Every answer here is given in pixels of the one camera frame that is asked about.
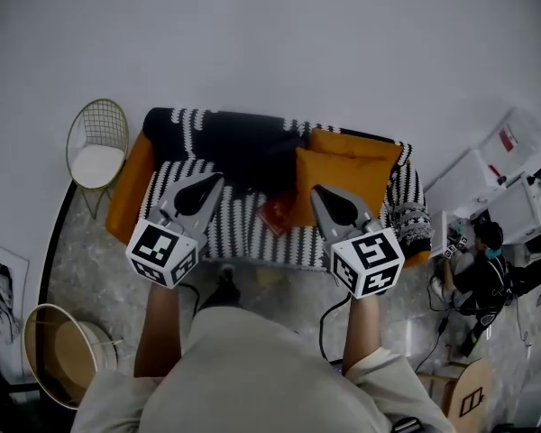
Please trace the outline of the white water dispenser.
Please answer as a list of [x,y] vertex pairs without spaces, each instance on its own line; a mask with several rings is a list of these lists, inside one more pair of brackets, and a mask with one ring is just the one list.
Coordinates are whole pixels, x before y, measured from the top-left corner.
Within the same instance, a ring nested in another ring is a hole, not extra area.
[[505,191],[497,175],[481,154],[469,150],[449,171],[425,192],[430,216],[439,212],[459,218],[470,218],[484,210]]

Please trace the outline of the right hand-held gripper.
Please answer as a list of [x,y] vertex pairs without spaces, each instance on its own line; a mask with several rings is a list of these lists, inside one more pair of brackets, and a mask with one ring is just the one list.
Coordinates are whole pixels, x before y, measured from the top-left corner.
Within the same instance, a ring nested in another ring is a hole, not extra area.
[[329,242],[329,272],[356,299],[396,285],[405,257],[390,228],[371,219],[364,200],[331,186],[314,186],[311,206]]

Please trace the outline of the person's right forearm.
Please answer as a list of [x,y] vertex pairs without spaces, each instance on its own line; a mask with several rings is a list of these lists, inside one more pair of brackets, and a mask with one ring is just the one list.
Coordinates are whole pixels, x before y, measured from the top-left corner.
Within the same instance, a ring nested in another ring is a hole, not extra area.
[[342,374],[364,357],[371,355],[381,346],[381,312],[379,297],[371,295],[362,299],[351,299],[351,306],[344,344]]

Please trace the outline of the red book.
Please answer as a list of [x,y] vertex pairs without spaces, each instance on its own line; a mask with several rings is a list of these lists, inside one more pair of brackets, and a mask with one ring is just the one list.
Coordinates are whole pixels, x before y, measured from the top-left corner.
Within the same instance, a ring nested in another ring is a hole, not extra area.
[[296,193],[284,192],[269,198],[257,211],[258,218],[277,237],[290,230],[290,212],[296,201]]

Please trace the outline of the person's leg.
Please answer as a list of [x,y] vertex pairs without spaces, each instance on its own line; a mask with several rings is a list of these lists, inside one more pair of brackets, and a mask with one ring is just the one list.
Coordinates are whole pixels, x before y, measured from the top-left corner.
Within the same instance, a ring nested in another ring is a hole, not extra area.
[[215,307],[240,308],[241,292],[233,281],[220,281],[215,290],[198,308],[198,312]]

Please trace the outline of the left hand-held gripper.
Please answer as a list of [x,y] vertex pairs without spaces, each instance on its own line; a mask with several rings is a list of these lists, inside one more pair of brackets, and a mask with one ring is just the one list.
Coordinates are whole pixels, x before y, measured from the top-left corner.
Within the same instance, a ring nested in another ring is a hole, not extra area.
[[193,175],[171,184],[157,209],[140,220],[126,257],[143,278],[174,289],[197,267],[207,243],[206,227],[222,197],[220,172]]

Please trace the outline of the black chest device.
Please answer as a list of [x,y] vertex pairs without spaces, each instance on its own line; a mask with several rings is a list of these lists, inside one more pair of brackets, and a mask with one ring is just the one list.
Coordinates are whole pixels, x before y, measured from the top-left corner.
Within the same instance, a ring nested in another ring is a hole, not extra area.
[[405,417],[393,423],[390,433],[426,433],[426,430],[418,418]]

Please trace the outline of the black side table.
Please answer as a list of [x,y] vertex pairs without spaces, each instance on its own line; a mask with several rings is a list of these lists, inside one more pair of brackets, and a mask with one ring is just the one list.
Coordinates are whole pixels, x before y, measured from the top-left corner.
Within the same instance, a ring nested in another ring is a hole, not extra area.
[[12,394],[35,392],[37,383],[11,385],[0,382],[0,433],[35,433],[32,421],[11,398]]

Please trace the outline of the beige round basket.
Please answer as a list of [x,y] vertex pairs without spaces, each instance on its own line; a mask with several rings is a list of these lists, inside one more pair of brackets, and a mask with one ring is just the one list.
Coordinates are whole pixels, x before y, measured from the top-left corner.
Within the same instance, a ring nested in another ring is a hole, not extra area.
[[23,348],[41,389],[60,406],[77,410],[96,373],[115,370],[117,343],[98,325],[50,303],[37,306],[23,327]]

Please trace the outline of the orange cushion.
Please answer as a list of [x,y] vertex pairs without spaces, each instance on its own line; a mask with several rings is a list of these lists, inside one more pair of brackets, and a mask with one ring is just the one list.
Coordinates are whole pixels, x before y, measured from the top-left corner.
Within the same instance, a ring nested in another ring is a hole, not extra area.
[[289,213],[291,227],[314,226],[310,191],[317,185],[347,190],[360,197],[371,212],[380,213],[390,172],[401,153],[394,146],[370,157],[345,157],[297,149],[297,197]]
[[403,151],[395,143],[320,129],[315,129],[310,135],[308,149],[345,158],[376,159],[391,163],[396,162]]

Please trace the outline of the black white ink painting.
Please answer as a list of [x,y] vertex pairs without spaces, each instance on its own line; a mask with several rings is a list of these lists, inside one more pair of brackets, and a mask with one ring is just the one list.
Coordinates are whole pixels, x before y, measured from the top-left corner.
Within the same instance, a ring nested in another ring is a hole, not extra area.
[[28,265],[0,246],[0,373],[11,384],[24,381],[21,332]]

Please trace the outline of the white seat pad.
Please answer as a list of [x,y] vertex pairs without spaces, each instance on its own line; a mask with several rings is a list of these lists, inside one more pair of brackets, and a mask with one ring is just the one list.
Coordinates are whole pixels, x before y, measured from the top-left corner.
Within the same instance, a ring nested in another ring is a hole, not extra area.
[[74,181],[85,189],[100,189],[108,185],[121,169],[124,152],[99,144],[82,148],[70,165]]

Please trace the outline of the person's white shirt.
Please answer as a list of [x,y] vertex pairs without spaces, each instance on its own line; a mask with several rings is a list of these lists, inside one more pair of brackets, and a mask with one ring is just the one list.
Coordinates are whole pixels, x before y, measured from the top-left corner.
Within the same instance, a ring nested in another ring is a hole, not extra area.
[[291,330],[250,311],[197,313],[162,378],[96,374],[72,433],[391,433],[416,419],[456,433],[408,360],[379,348],[346,374]]

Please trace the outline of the person's left forearm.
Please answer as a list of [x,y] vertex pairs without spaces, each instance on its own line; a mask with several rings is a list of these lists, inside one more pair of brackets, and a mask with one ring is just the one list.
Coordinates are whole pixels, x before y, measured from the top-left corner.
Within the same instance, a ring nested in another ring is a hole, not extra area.
[[165,377],[181,357],[179,293],[153,284],[137,347],[133,376]]

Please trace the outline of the white sheet with red label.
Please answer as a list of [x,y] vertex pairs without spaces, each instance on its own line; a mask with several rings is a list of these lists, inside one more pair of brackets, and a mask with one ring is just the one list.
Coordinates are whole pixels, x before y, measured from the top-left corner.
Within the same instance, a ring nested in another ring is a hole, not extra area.
[[527,110],[511,108],[478,146],[478,151],[498,177],[514,174],[541,148],[541,124]]

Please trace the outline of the wooden stool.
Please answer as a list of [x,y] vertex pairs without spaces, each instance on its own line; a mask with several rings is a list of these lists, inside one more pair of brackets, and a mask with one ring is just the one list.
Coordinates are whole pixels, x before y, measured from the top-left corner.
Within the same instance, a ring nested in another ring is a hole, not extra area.
[[457,369],[457,376],[419,373],[424,381],[444,385],[441,409],[456,433],[481,433],[491,397],[492,367],[488,359],[470,363],[449,361],[445,369]]

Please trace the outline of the white side table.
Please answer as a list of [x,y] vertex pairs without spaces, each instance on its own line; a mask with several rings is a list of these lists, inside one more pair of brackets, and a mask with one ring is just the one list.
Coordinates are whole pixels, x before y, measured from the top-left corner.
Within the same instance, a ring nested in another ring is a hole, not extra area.
[[521,175],[489,204],[488,213],[502,228],[504,244],[522,244],[541,235],[541,169]]

